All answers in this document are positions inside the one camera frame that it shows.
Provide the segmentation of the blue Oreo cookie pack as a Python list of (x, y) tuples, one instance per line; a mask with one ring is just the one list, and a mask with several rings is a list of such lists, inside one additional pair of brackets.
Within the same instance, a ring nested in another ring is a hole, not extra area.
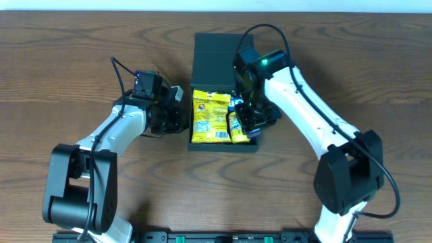
[(242, 97), (240, 97), (240, 96), (231, 97), (230, 103), (228, 105), (228, 112), (231, 113), (231, 112), (235, 111), (235, 106), (238, 104), (241, 104), (243, 102), (244, 101), (243, 101)]

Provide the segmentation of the yellow Mentos roll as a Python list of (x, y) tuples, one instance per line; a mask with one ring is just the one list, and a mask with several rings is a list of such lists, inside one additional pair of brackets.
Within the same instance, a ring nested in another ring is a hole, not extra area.
[(229, 119), (229, 132), (230, 132), (232, 143), (233, 144), (249, 143), (250, 139), (247, 137), (247, 135), (244, 135), (242, 131), (242, 126), (239, 122), (236, 112), (235, 111), (231, 112), (228, 115), (228, 119)]

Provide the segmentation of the yellow Hacks candy bag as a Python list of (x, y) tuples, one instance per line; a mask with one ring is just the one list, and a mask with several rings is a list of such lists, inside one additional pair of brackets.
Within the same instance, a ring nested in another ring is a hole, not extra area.
[(194, 89), (191, 143), (231, 142), (227, 131), (230, 94)]

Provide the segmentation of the dark green box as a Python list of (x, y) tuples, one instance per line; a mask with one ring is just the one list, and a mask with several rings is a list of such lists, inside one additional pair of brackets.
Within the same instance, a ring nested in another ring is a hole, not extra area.
[[(239, 43), (241, 47), (254, 45), (253, 35), (244, 40), (241, 34), (197, 32), (194, 35), (194, 59), (191, 90), (236, 94), (233, 60)], [(255, 153), (259, 140), (253, 138), (246, 144), (193, 143), (193, 112), (190, 112), (188, 150), (200, 152)]]

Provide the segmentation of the small dark blue box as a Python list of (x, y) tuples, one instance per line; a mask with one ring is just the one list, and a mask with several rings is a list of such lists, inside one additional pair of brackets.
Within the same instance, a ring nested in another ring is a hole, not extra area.
[(253, 138), (259, 137), (261, 135), (261, 133), (262, 133), (262, 130), (260, 128), (257, 128), (257, 129), (250, 131), (249, 133), (247, 133), (247, 137), (249, 139), (253, 139)]

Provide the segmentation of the purple Dairy Milk bar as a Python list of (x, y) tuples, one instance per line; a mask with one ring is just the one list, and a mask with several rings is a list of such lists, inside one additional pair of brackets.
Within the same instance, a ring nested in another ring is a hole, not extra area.
[(135, 78), (134, 78), (134, 91), (141, 92), (142, 91), (142, 82), (140, 79), (140, 71), (136, 70), (134, 72)]

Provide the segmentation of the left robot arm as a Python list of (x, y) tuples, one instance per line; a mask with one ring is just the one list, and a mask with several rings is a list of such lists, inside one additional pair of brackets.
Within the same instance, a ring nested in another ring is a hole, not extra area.
[(130, 242), (133, 227), (117, 213), (117, 162), (131, 142), (188, 127), (176, 102), (161, 104), (133, 97), (113, 103), (109, 117), (76, 144), (51, 152), (42, 217), (94, 242)]

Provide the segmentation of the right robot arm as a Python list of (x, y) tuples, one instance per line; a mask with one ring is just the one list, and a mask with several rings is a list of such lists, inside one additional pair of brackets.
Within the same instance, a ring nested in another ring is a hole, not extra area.
[(268, 128), (285, 113), (312, 146), (319, 165), (313, 186), (321, 201), (314, 233), (321, 242), (347, 242), (357, 213), (383, 186), (382, 141), (338, 116), (280, 49), (264, 56), (247, 47), (234, 57), (243, 103), (235, 106), (242, 132)]

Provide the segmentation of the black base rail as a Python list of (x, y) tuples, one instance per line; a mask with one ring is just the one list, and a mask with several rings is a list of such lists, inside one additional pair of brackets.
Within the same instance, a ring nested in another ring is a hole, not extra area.
[[(52, 243), (76, 243), (78, 234), (53, 234)], [(222, 234), (143, 232), (132, 234), (133, 243), (312, 243), (321, 242), (313, 232), (285, 231), (278, 234)], [(354, 232), (347, 242), (393, 243), (390, 233)]]

